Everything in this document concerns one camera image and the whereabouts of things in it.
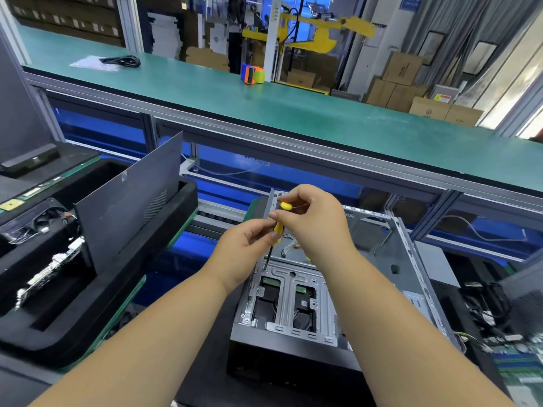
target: person's left hand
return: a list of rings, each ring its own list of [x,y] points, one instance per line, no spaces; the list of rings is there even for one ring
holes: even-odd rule
[[[200,271],[217,277],[229,294],[248,277],[256,261],[281,237],[273,231],[274,226],[275,221],[270,218],[255,218],[230,227]]]

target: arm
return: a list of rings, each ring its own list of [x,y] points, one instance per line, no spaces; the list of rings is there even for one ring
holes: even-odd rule
[[[274,224],[249,220],[226,231],[198,273],[139,314],[31,407],[169,406],[223,301],[279,239],[271,232]]]
[[[326,279],[341,326],[378,406],[514,406],[356,250],[329,193],[301,185],[274,211]]]

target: hand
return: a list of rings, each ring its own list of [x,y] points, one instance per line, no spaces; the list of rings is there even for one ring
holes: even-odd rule
[[[229,294],[248,277],[256,261],[281,237],[273,231],[274,226],[274,220],[256,218],[230,227],[200,271],[217,277]]]
[[[291,212],[274,210],[269,216],[294,233],[318,268],[334,267],[337,254],[348,252],[350,247],[356,251],[343,207],[329,192],[302,184],[277,200],[295,208]]]

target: stack of white foam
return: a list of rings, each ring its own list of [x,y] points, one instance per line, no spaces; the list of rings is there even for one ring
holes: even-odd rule
[[[155,39],[153,54],[167,59],[178,60],[183,42],[179,37],[177,19],[157,13],[147,13],[147,15],[154,19],[154,22],[151,22],[153,38]]]

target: person's right hand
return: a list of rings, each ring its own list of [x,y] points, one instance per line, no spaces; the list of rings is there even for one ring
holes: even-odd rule
[[[269,216],[294,233],[317,267],[330,268],[338,255],[356,251],[343,207],[329,192],[301,184],[277,201],[290,203],[295,208],[291,212],[274,210]]]

